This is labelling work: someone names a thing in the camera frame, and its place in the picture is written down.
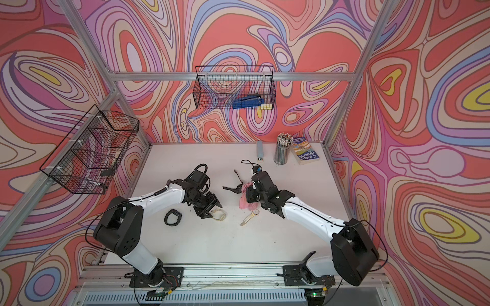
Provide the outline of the beige strap yellow dial watch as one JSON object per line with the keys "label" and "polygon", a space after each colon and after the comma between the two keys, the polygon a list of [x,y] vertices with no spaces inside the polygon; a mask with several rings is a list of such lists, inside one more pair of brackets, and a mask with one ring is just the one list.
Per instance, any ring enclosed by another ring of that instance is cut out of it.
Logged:
{"label": "beige strap yellow dial watch", "polygon": [[255,216],[259,215],[260,214],[260,211],[258,209],[255,209],[255,210],[252,210],[251,213],[246,217],[244,218],[244,220],[242,221],[242,223],[240,224],[240,226],[245,226],[246,224],[248,224]]}

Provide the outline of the pink cloth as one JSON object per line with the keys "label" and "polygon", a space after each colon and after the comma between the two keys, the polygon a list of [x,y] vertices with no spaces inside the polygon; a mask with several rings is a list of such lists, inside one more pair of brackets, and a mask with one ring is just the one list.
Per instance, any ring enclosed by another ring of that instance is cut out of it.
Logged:
{"label": "pink cloth", "polygon": [[252,182],[248,182],[248,183],[243,184],[241,187],[242,193],[241,193],[241,198],[239,200],[239,208],[242,210],[255,210],[256,209],[256,203],[249,203],[247,201],[247,197],[246,197],[246,191],[252,185],[253,185]]}

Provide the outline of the beige looped watch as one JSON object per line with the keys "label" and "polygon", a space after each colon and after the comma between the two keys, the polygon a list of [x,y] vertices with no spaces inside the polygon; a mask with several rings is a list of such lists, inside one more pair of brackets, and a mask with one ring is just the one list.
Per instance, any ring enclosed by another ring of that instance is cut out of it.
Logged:
{"label": "beige looped watch", "polygon": [[227,214],[223,209],[214,209],[210,211],[210,215],[215,221],[219,222],[224,221],[227,217]]}

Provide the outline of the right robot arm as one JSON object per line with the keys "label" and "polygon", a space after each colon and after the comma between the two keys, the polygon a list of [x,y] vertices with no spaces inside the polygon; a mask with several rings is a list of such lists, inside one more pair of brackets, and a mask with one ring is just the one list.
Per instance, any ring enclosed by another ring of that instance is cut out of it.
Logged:
{"label": "right robot arm", "polygon": [[299,280],[316,284],[323,277],[339,275],[352,286],[360,286],[380,255],[361,221],[344,221],[316,210],[296,195],[280,190],[258,164],[252,165],[252,185],[246,200],[264,210],[300,224],[330,245],[331,254],[315,256],[311,251],[297,265]]}

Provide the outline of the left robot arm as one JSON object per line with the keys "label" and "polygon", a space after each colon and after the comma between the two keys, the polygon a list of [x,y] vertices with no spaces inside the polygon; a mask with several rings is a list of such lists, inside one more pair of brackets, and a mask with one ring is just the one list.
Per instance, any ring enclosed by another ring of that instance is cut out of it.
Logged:
{"label": "left robot arm", "polygon": [[162,273],[159,259],[140,241],[143,220],[177,204],[193,207],[200,219],[211,219],[211,211],[222,205],[209,191],[211,179],[207,170],[208,166],[202,163],[186,178],[169,180],[157,191],[129,199],[120,196],[112,199],[94,230],[94,239],[141,274]]}

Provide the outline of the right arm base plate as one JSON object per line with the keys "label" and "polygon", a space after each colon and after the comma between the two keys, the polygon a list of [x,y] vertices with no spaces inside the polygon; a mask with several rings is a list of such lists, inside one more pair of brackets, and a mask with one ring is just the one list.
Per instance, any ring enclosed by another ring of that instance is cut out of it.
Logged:
{"label": "right arm base plate", "polygon": [[300,263],[284,265],[282,277],[286,286],[323,286],[330,288],[336,284],[337,274],[331,256],[316,256],[310,252]]}

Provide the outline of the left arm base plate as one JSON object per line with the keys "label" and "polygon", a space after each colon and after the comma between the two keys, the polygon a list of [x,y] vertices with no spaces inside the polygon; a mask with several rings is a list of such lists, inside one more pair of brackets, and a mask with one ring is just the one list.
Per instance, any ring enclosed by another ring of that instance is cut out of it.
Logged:
{"label": "left arm base plate", "polygon": [[157,266],[150,274],[137,269],[130,277],[130,288],[168,288],[181,286],[185,268],[183,266]]}

